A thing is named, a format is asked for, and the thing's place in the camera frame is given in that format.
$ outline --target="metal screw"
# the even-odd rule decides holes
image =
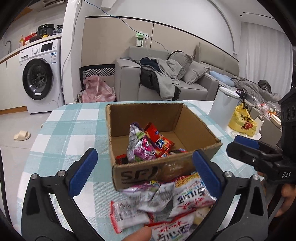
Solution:
[[[31,178],[34,180],[34,179],[36,179],[38,177],[38,174],[36,174],[36,173],[34,173],[34,174],[32,174],[32,176],[31,176]]]
[[[232,173],[230,171],[226,171],[224,174],[226,177],[232,177]]]
[[[66,171],[64,171],[64,170],[60,170],[60,171],[58,171],[58,173],[57,173],[57,175],[58,175],[59,177],[63,177],[65,174],[66,174]]]
[[[254,180],[259,180],[259,176],[257,174],[253,175]]]

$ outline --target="white cylindrical container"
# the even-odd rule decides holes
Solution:
[[[225,130],[231,120],[238,101],[239,95],[237,93],[227,88],[220,87],[210,110],[209,117]]]
[[[264,117],[263,116],[257,116],[257,118],[254,120],[257,123],[256,131],[254,135],[257,135],[258,132],[261,130],[262,125],[264,124]]]

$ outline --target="human hand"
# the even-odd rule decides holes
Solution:
[[[149,241],[152,235],[151,228],[145,226],[138,231],[128,235],[122,241]]]
[[[258,175],[264,177],[262,172],[258,172]],[[275,217],[281,216],[291,207],[296,197],[296,186],[290,183],[284,184],[281,188],[281,195],[285,198],[285,200],[280,209],[277,211]]]

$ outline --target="washing machine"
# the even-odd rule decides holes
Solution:
[[[53,111],[64,105],[60,64],[61,40],[53,39],[20,52],[24,104],[28,112]]]

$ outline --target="floor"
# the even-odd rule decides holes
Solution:
[[[47,120],[49,115],[50,112],[41,114],[19,112],[0,115],[0,149],[3,160],[7,203],[12,224],[17,223],[17,191],[22,171],[41,125]],[[15,142],[13,136],[20,130],[29,131],[31,137],[26,141]],[[0,208],[3,211],[1,195]]]

